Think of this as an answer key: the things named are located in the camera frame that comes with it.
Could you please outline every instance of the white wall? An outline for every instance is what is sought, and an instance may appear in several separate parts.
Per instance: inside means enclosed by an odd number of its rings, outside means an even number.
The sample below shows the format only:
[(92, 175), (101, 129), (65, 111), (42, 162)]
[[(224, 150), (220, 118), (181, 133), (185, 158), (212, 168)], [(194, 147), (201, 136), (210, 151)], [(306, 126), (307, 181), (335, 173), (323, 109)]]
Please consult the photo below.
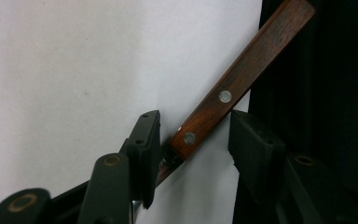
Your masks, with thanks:
[[(144, 112), (160, 110), (162, 140), (174, 133), (254, 36), (260, 9), (261, 0), (0, 1), (0, 202), (86, 181)], [(138, 222), (230, 223), (238, 174), (226, 147), (227, 120)]]

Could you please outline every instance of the knife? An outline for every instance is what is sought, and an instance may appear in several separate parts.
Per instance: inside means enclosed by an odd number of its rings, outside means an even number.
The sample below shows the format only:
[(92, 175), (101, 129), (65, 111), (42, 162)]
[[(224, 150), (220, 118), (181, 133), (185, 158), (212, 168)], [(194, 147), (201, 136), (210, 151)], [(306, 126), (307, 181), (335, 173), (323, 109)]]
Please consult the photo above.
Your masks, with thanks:
[(307, 0), (285, 0), (163, 146), (157, 186), (191, 157), (216, 125), (315, 13)]

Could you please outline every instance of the metal bolt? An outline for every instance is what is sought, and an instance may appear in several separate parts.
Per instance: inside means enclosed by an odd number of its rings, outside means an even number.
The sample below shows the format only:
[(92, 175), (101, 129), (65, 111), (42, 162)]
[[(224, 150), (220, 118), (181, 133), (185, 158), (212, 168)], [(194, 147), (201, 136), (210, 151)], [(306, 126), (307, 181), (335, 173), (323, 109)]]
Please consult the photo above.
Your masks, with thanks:
[(193, 145), (196, 142), (196, 135), (193, 133), (186, 133), (185, 134), (185, 142), (188, 145)]
[(231, 101), (231, 92), (229, 91), (221, 91), (219, 94), (220, 101), (222, 103), (228, 103)]

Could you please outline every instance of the round hole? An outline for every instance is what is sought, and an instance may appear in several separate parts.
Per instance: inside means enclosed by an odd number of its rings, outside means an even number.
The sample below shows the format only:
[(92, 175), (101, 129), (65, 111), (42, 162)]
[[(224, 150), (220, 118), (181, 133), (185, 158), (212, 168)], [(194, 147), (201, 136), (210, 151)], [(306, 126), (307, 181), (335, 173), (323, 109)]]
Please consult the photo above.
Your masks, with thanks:
[(295, 160), (302, 165), (312, 166), (314, 164), (313, 159), (306, 156), (296, 156)]
[(103, 163), (107, 166), (114, 166), (118, 164), (121, 161), (119, 156), (110, 156), (106, 159), (104, 159)]
[(8, 211), (12, 213), (22, 212), (30, 206), (34, 205), (37, 201), (37, 196), (33, 193), (24, 194), (17, 199), (15, 199), (8, 206)]

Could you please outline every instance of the black curtain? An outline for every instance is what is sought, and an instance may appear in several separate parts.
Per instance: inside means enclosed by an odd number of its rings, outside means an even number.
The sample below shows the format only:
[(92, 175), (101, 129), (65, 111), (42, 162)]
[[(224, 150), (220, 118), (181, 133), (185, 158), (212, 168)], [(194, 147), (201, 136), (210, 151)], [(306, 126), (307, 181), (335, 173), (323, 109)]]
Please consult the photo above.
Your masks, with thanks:
[[(281, 2), (263, 2), (260, 26)], [(358, 0), (310, 2), (316, 15), (254, 84), (249, 112), (289, 152), (322, 160), (358, 202)], [(251, 223), (246, 200), (240, 182), (234, 223)]]

